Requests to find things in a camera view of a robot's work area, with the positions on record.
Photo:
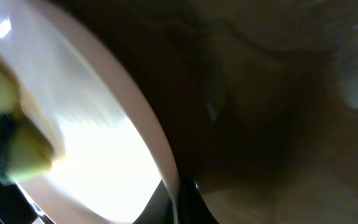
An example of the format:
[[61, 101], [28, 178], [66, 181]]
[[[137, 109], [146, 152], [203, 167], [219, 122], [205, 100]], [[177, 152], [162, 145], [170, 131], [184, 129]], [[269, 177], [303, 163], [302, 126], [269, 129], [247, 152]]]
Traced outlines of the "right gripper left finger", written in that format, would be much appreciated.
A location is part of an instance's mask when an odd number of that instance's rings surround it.
[[173, 224], [172, 202], [162, 180], [133, 224]]

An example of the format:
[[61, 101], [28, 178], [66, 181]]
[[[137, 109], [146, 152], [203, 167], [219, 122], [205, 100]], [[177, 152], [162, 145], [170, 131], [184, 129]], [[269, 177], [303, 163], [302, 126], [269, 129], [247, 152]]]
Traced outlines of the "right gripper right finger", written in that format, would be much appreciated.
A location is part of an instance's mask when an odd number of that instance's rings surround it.
[[177, 210], [180, 224], [219, 224], [208, 210], [196, 184], [187, 178], [181, 180]]

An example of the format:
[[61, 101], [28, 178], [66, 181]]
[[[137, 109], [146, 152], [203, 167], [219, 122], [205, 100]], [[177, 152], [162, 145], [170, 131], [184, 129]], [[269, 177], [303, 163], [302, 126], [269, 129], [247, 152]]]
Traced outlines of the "green yellow sponge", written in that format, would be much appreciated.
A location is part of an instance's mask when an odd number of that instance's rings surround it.
[[49, 172], [53, 147], [22, 109], [21, 85], [0, 58], [0, 183], [13, 185]]

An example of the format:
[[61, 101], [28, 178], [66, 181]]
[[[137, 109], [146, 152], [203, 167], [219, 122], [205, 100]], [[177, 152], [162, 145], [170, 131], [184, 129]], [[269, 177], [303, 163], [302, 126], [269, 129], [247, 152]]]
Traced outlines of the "white plate top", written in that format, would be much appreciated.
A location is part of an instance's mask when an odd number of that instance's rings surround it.
[[13, 184], [53, 223], [134, 223], [162, 180], [178, 223], [178, 172], [129, 72], [47, 1], [0, 0], [0, 58], [22, 109], [53, 147], [52, 168]]

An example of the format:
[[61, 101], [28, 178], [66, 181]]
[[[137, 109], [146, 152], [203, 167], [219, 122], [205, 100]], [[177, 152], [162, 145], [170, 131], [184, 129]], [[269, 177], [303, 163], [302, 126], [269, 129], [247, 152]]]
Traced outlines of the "brown plastic serving tray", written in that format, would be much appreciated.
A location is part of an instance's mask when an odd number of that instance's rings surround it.
[[219, 223], [358, 223], [358, 1], [59, 1]]

